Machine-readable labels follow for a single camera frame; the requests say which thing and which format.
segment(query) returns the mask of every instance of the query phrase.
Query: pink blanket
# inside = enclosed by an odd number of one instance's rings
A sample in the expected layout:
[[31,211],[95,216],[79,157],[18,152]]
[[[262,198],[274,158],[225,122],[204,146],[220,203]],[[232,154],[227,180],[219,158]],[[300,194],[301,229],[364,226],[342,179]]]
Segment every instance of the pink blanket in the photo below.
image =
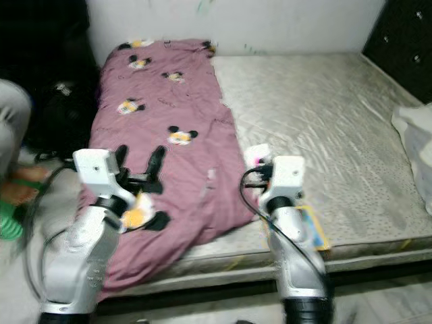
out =
[[[109,56],[90,147],[128,145],[126,167],[140,173],[151,152],[165,146],[163,194],[152,199],[171,221],[160,232],[121,235],[101,299],[148,280],[190,247],[252,219],[239,199],[244,164],[231,111],[219,101],[209,44],[142,45],[122,45]],[[84,190],[80,206],[93,200]]]

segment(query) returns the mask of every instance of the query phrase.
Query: blanket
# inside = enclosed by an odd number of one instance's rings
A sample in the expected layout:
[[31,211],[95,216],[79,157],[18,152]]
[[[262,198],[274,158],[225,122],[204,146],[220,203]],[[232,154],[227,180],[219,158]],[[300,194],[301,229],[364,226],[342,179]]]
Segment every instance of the blanket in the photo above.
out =
[[[128,145],[125,166],[140,173],[154,149],[165,146],[163,193],[151,198],[169,223],[160,231],[121,235],[101,299],[252,219],[239,199],[244,162],[233,116],[220,101],[212,53],[203,40],[133,42],[114,50],[103,68],[90,147]],[[94,199],[84,190],[80,208]]]
[[422,108],[397,108],[391,119],[411,162],[418,193],[432,215],[432,104]]

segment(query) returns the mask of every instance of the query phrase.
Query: black cable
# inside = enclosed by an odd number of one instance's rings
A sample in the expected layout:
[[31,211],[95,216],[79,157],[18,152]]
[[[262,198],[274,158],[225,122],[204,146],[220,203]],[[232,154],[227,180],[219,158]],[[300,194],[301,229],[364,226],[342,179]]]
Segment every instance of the black cable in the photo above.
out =
[[61,235],[62,233],[66,232],[68,229],[67,228],[63,228],[60,232],[57,232],[56,234],[52,235],[50,238],[47,238],[45,240],[45,242],[43,243],[43,247],[42,247],[42,253],[40,254],[40,258],[39,258],[39,279],[40,282],[42,284],[42,290],[45,290],[44,287],[44,281],[45,281],[45,257],[47,254],[47,249],[49,247],[49,245],[51,244],[51,242],[56,239],[56,237],[58,237],[59,235]]
[[245,188],[261,188],[261,189],[265,189],[267,188],[268,184],[264,183],[264,182],[258,182],[258,183],[253,183],[253,182],[249,182],[247,184],[244,184]]
[[42,188],[40,188],[39,193],[36,195],[36,198],[29,206],[26,216],[24,218],[24,275],[26,276],[27,282],[34,294],[34,296],[38,300],[42,300],[42,290],[38,287],[36,280],[33,278],[31,264],[30,264],[30,255],[28,253],[29,243],[33,236],[33,223],[34,223],[34,215],[36,214],[37,209],[39,208],[39,204],[45,193],[47,192],[49,186],[53,183],[55,177],[59,175],[64,169],[66,169],[66,165],[62,165],[58,167],[53,173],[47,178],[47,180],[43,183]]
[[331,298],[333,296],[333,290],[331,289],[331,283],[330,280],[327,276],[326,273],[322,273],[317,266],[312,262],[312,260],[307,256],[306,253],[303,252],[302,248],[299,247],[297,245],[297,243],[295,243],[293,240],[291,240],[289,237],[287,237],[280,228],[278,228],[274,222],[266,215],[264,215],[259,209],[257,209],[244,195],[243,192],[243,187],[244,187],[244,181],[246,179],[246,177],[254,172],[260,172],[261,170],[263,170],[263,167],[255,167],[253,169],[249,169],[248,171],[246,171],[241,180],[240,180],[240,185],[239,185],[239,191],[240,191],[240,196],[242,197],[242,200],[244,201],[244,203],[246,204],[246,206],[255,214],[257,214],[262,220],[264,220],[267,225],[269,226],[269,228],[273,231],[275,231],[276,233],[278,233],[280,236],[282,236],[283,238],[285,238],[289,243],[291,243],[291,245],[297,250],[297,252],[300,253],[300,255],[304,258],[304,260],[306,260],[311,266],[313,271],[316,273],[316,275],[318,276],[318,278],[321,280],[321,282],[323,283],[324,286],[324,290],[326,291],[326,294]]

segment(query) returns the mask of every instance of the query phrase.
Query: white wall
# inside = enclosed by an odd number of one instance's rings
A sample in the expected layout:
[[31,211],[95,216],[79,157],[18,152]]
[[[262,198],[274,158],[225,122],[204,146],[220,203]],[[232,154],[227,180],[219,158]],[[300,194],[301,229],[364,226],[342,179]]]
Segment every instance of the white wall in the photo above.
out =
[[88,0],[103,64],[134,39],[210,38],[219,55],[360,51],[385,0]]

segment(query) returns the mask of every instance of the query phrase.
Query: black joint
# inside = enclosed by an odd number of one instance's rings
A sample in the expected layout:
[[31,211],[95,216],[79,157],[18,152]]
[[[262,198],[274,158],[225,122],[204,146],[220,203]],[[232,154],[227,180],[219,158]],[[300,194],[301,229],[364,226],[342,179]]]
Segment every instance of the black joint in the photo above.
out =
[[115,181],[125,188],[128,185],[130,170],[127,167],[121,167],[120,172],[115,175]]
[[126,160],[126,157],[128,156],[129,147],[127,145],[120,145],[117,147],[117,150],[115,150],[115,160],[117,161],[118,167],[122,167],[123,163]]
[[117,196],[111,196],[110,198],[98,197],[96,202],[91,204],[91,206],[106,208],[119,218],[128,210],[128,203]]
[[91,314],[40,314],[38,324],[87,324]]
[[290,324],[330,324],[333,319],[333,302],[329,298],[290,298],[283,301]]
[[294,203],[286,196],[272,198],[266,205],[267,212],[271,215],[276,209],[282,207],[293,207]]

